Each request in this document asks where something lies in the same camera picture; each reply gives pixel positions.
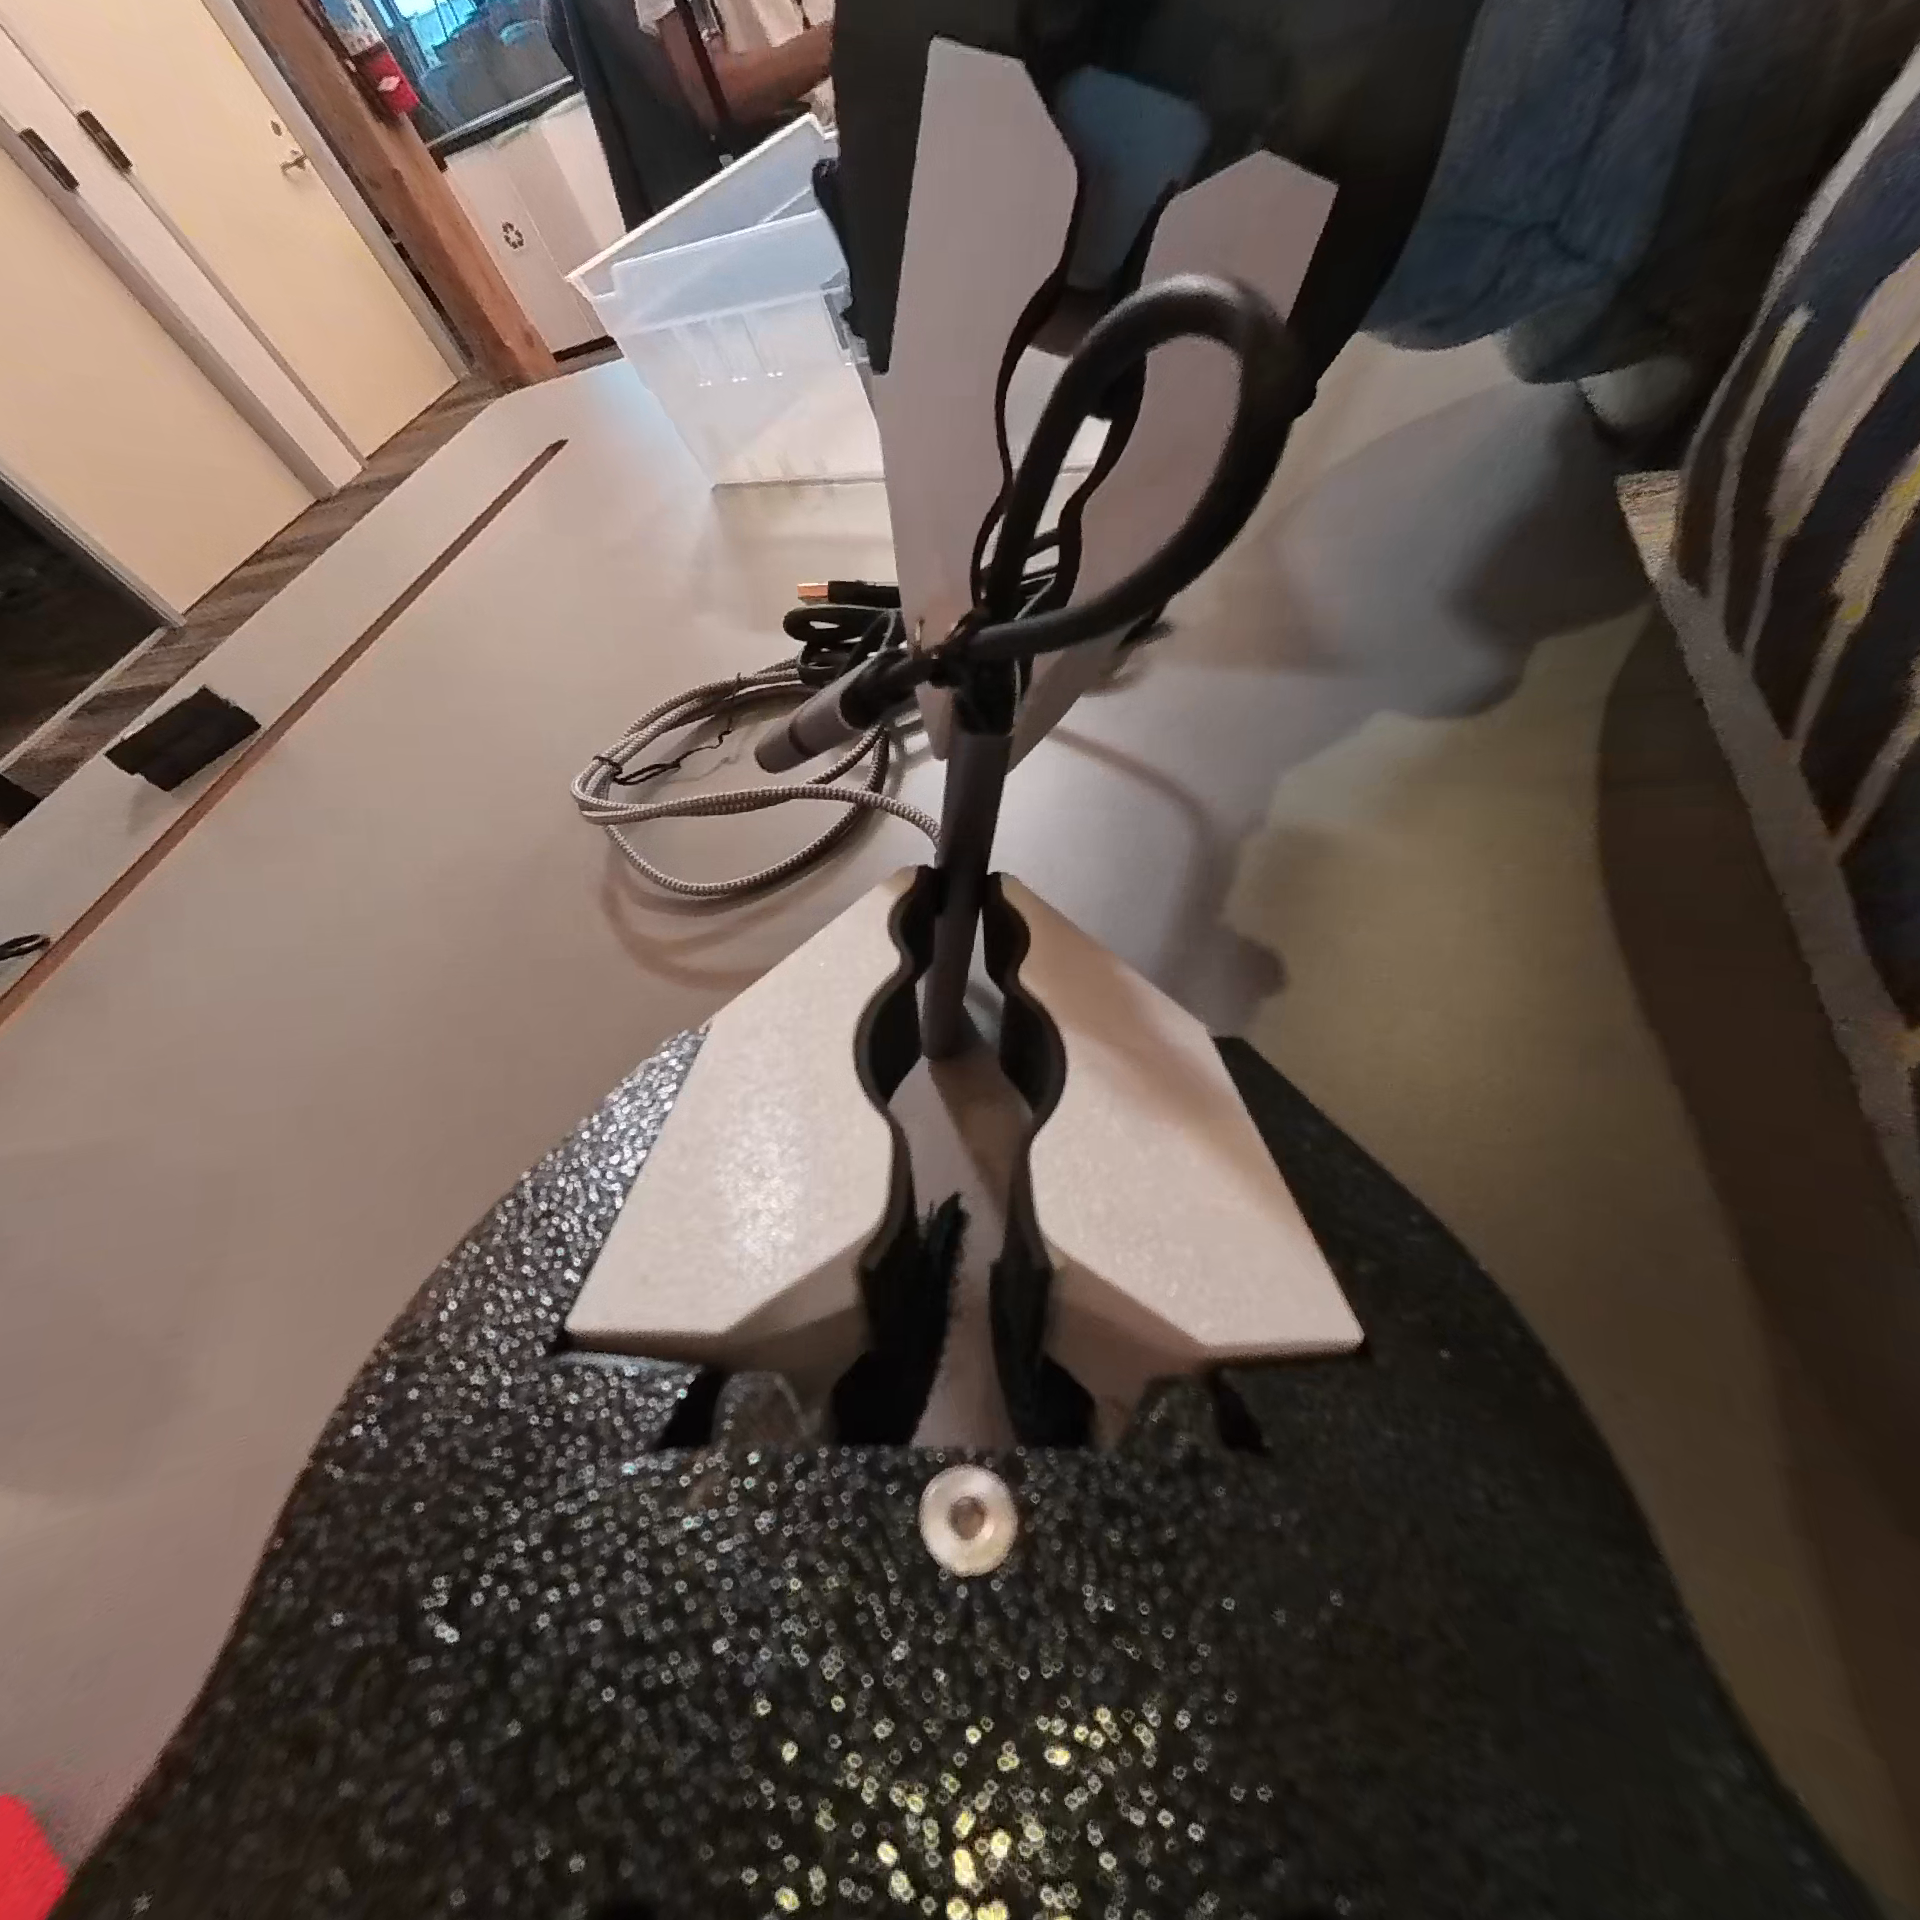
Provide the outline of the red fire extinguisher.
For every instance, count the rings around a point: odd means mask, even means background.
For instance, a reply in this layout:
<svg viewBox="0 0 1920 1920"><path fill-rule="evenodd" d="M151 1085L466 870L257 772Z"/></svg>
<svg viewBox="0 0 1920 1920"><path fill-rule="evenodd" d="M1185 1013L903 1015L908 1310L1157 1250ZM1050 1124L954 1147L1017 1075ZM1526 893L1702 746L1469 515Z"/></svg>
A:
<svg viewBox="0 0 1920 1920"><path fill-rule="evenodd" d="M419 93L366 3L318 3L327 33L340 49L367 100L390 122L406 123Z"/></svg>

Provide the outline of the small black box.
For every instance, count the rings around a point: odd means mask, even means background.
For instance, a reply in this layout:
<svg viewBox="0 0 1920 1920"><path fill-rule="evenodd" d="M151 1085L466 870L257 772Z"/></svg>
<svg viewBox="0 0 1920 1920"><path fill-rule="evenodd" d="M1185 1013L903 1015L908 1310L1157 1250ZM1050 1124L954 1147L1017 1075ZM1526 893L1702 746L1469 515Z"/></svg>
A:
<svg viewBox="0 0 1920 1920"><path fill-rule="evenodd" d="M258 732L260 722L252 711L202 685L116 738L105 759L125 777L159 794L175 794L206 769L242 749Z"/></svg>

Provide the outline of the cream door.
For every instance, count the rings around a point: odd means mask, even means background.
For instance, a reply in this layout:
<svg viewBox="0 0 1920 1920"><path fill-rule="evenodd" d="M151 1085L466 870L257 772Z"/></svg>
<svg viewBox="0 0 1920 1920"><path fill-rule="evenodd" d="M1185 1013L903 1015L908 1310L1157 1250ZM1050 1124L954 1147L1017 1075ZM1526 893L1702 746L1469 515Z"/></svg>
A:
<svg viewBox="0 0 1920 1920"><path fill-rule="evenodd" d="M2 454L17 491L166 615L314 502L11 158Z"/></svg>
<svg viewBox="0 0 1920 1920"><path fill-rule="evenodd" d="M4 100L327 475L459 381L236 5L4 5Z"/></svg>

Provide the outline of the dark patterned pillow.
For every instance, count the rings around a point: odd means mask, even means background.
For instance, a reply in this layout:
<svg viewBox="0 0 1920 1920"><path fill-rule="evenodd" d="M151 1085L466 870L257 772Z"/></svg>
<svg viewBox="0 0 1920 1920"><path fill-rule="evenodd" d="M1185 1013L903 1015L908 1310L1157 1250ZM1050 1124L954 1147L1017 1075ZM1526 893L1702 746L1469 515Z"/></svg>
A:
<svg viewBox="0 0 1920 1920"><path fill-rule="evenodd" d="M1758 700L1916 1062L1916 61L1813 195L1682 467L1676 626Z"/></svg>

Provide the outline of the red plastic case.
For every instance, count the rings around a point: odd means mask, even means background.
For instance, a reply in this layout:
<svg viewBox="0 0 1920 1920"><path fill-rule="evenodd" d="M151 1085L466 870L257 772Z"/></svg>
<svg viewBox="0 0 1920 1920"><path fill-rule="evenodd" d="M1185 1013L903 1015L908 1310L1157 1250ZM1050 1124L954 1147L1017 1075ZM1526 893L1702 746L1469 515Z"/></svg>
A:
<svg viewBox="0 0 1920 1920"><path fill-rule="evenodd" d="M67 1870L31 1807L13 1794L0 1804L2 1917L53 1916L67 1890Z"/></svg>

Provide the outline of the white trash bin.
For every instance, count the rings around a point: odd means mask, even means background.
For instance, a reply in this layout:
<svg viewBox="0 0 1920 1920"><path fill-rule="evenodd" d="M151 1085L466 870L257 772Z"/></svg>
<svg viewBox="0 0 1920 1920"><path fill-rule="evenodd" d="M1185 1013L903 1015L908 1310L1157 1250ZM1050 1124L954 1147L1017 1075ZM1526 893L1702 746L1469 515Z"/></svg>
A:
<svg viewBox="0 0 1920 1920"><path fill-rule="evenodd" d="M451 150L446 173L556 356L607 334L569 281L626 231L587 102L574 93L514 129Z"/></svg>

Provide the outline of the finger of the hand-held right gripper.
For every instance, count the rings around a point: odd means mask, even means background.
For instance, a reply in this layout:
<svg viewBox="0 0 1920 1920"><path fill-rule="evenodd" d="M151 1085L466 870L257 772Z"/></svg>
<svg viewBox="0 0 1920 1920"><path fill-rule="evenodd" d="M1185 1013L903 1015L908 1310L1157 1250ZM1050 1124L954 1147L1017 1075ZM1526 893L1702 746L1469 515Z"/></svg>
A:
<svg viewBox="0 0 1920 1920"><path fill-rule="evenodd" d="M1142 285L1180 275L1246 281L1290 315L1335 198L1332 181L1293 159L1246 155L1170 198ZM1135 423L1081 509L1068 609L1110 590L1178 533L1215 467L1237 386L1234 359L1215 343L1182 341L1150 355Z"/></svg>
<svg viewBox="0 0 1920 1920"><path fill-rule="evenodd" d="M917 657L973 605L977 555L1011 483L1004 394L1028 310L1063 275L1079 185L1021 61L930 43L892 355L873 380Z"/></svg>

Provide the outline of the wooden post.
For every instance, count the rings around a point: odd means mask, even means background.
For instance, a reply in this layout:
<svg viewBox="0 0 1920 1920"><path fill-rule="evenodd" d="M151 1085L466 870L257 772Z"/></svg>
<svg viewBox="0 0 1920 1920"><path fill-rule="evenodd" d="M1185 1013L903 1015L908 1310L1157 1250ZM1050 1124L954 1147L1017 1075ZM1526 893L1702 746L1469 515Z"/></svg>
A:
<svg viewBox="0 0 1920 1920"><path fill-rule="evenodd" d="M533 386L559 367L502 278L441 163L415 129L378 109L340 54L318 3L242 3L309 117L383 221L473 365L499 386Z"/></svg>

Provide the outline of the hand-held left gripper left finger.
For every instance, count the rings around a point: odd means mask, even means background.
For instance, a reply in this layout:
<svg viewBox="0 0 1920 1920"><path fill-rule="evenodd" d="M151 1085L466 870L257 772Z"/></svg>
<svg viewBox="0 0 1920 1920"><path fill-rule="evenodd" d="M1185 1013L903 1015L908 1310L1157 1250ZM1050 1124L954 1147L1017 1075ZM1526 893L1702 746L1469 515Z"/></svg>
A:
<svg viewBox="0 0 1920 1920"><path fill-rule="evenodd" d="M947 1333L894 1095L921 1062L939 875L905 869L727 1001L566 1315L578 1353L770 1374L850 1444L901 1444Z"/></svg>

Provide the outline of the white plastic bin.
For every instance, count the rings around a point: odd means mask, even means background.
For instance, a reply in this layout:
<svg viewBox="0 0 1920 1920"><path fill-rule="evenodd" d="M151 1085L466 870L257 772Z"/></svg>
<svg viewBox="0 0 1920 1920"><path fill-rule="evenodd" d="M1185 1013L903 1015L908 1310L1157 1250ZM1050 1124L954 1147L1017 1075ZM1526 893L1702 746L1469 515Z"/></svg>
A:
<svg viewBox="0 0 1920 1920"><path fill-rule="evenodd" d="M813 114L566 275L715 489L883 479Z"/></svg>

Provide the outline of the blue cloth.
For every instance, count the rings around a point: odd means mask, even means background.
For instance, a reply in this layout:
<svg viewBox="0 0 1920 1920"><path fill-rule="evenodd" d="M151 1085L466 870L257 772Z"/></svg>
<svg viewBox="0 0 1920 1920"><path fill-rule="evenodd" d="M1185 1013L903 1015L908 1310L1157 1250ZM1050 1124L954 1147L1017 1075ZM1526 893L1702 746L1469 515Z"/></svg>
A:
<svg viewBox="0 0 1920 1920"><path fill-rule="evenodd" d="M1358 332L1532 383L1708 391L1900 74L1916 5L1378 5L1410 214Z"/></svg>

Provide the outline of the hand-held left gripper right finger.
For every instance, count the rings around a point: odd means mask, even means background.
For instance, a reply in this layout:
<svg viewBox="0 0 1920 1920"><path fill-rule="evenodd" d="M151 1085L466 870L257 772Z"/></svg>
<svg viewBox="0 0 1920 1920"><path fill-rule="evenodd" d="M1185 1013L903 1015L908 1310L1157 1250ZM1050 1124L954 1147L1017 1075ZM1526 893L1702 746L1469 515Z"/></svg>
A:
<svg viewBox="0 0 1920 1920"><path fill-rule="evenodd" d="M1019 879L981 958L1021 1103L990 1271L1019 1444L1102 1444L1147 1387L1358 1353L1359 1319L1201 1019Z"/></svg>

